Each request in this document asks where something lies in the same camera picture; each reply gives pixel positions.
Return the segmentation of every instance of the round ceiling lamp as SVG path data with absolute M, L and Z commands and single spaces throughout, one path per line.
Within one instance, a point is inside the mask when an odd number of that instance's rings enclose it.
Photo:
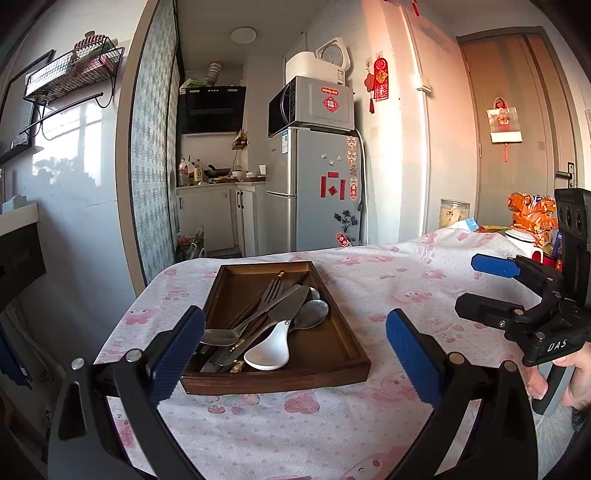
M 230 38 L 236 43 L 250 43 L 256 38 L 256 32 L 251 27 L 240 27 L 232 32 Z

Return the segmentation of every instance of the transparent food container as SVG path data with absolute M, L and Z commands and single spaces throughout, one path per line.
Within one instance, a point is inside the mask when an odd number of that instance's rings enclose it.
M 457 200 L 441 199 L 439 207 L 439 228 L 453 225 L 470 217 L 470 204 Z

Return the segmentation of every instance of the wooden tray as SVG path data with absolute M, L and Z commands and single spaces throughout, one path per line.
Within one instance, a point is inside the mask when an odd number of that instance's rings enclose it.
M 329 304 L 318 327 L 290 333 L 286 366 L 262 372 L 245 364 L 240 373 L 201 373 L 206 356 L 195 355 L 181 383 L 193 395 L 273 393 L 338 387 L 367 380 L 371 361 L 355 338 L 312 262 L 223 265 L 203 308 L 208 328 L 227 328 L 281 271 L 285 290 L 307 272 L 304 285 L 316 288 Z

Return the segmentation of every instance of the tablecloth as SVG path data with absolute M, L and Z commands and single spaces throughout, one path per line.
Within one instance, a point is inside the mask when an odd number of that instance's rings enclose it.
M 442 229 L 395 245 L 182 262 L 160 273 L 138 297 L 97 362 L 145 348 L 156 333 L 171 329 L 189 305 L 202 307 L 222 264 L 311 260 L 372 361 L 366 382 L 221 397 L 188 395 L 178 384 L 158 410 L 208 480 L 383 480 L 431 412 L 385 337 L 390 310 L 404 309 L 420 332 L 473 364 L 520 363 L 518 347 L 503 332 L 458 318 L 455 299 L 471 292 L 529 308 L 539 298 L 514 280 L 474 272 L 470 260 L 475 253 L 507 257 L 521 251 L 496 233 Z M 109 404 L 130 460 L 151 472 L 121 402 L 110 398 Z M 440 470 L 457 462 L 476 407 L 467 413 Z M 541 476 L 572 435 L 570 411 L 561 407 L 552 417 L 535 416 L 535 422 Z

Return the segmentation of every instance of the white cup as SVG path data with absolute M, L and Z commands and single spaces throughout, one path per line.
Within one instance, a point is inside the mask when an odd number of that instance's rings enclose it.
M 505 231 L 505 238 L 516 247 L 521 248 L 526 257 L 532 258 L 542 263 L 544 251 L 540 247 L 534 245 L 535 239 L 533 236 L 526 232 L 521 232 L 511 228 Z

